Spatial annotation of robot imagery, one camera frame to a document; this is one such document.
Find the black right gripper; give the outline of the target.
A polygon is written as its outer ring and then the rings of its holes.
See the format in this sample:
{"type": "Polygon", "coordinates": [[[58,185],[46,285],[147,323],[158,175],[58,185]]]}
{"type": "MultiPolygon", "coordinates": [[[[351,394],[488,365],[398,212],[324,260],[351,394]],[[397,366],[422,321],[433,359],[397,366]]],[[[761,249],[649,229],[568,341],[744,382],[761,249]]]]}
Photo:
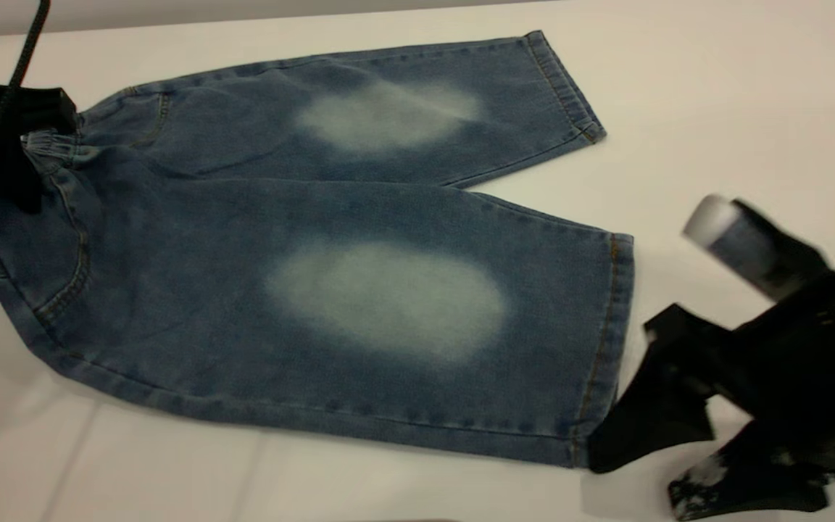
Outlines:
{"type": "Polygon", "coordinates": [[[752,416],[722,449],[668,485],[676,520],[827,508],[835,442],[835,271],[730,333],[672,304],[644,324],[647,350],[623,396],[589,435],[589,470],[708,442],[707,400],[722,394],[752,416]]]}

